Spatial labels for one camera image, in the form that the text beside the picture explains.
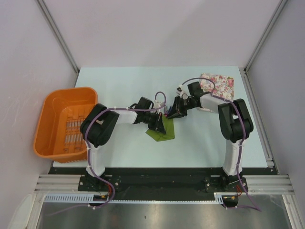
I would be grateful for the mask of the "green paper napkin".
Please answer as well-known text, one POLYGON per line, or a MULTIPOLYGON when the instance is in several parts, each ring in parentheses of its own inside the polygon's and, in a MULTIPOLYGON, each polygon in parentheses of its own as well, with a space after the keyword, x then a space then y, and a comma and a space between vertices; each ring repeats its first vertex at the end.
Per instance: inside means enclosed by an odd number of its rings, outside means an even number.
POLYGON ((173 119, 168 119, 166 116, 163 116, 163 126, 165 129, 165 134, 148 129, 145 133, 154 139, 156 142, 168 141, 175 139, 175 130, 174 130, 174 121, 173 119))

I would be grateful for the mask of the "iridescent fork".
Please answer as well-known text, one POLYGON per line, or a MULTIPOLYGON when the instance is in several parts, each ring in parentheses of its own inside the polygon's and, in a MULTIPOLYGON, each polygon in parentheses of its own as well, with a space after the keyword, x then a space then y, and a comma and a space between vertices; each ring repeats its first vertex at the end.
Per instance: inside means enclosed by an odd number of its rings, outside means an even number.
POLYGON ((164 114, 165 116, 167 116, 168 113, 169 113, 169 107, 168 107, 168 106, 165 106, 165 107, 164 107, 164 112, 163 112, 163 114, 164 114))

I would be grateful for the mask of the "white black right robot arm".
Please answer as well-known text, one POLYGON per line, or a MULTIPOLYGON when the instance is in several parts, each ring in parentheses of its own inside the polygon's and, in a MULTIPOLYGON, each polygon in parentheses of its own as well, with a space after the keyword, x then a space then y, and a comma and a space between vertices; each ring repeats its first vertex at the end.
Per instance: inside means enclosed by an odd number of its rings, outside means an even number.
POLYGON ((226 139, 226 152, 220 187, 224 191, 232 191, 238 184, 242 184, 242 154, 243 146, 254 124, 243 99, 228 100, 217 96, 213 91, 205 92, 199 82, 188 85, 189 94, 180 85, 178 95, 167 115, 168 119, 187 116, 187 111, 193 108, 206 108, 219 116, 220 129, 226 139))

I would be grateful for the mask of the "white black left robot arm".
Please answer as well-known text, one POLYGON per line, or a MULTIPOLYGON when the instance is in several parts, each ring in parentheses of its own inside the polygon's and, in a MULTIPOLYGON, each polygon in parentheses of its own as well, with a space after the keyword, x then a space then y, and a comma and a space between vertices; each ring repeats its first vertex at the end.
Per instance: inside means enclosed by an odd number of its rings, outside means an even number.
POLYGON ((80 126, 87 149, 86 171, 91 175, 88 183, 90 187, 99 191, 105 186, 105 178, 101 176, 105 172, 105 165, 100 150, 110 140, 115 127, 119 124, 144 123, 149 130, 165 134, 161 112, 165 105, 165 101, 151 101, 141 97, 137 103, 128 107, 108 108, 103 104, 93 107, 80 126))

